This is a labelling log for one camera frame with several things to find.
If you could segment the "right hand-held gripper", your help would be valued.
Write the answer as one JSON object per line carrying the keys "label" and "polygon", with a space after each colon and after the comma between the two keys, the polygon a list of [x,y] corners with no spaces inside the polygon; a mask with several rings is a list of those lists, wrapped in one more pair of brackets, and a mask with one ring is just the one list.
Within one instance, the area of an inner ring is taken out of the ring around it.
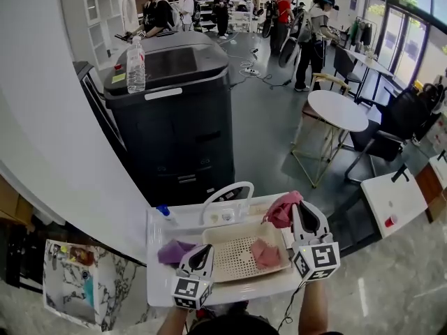
{"label": "right hand-held gripper", "polygon": [[331,277],[340,267],[339,243],[329,233],[326,216],[310,202],[302,200],[292,206],[293,256],[291,264],[302,282]]}

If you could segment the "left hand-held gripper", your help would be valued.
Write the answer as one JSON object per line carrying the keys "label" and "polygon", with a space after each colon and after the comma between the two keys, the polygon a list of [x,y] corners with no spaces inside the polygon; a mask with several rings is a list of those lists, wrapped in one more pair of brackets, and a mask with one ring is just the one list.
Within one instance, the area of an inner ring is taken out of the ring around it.
{"label": "left hand-held gripper", "polygon": [[211,244],[193,248],[182,257],[173,277],[171,297],[175,306],[200,310],[212,294],[214,247]]}

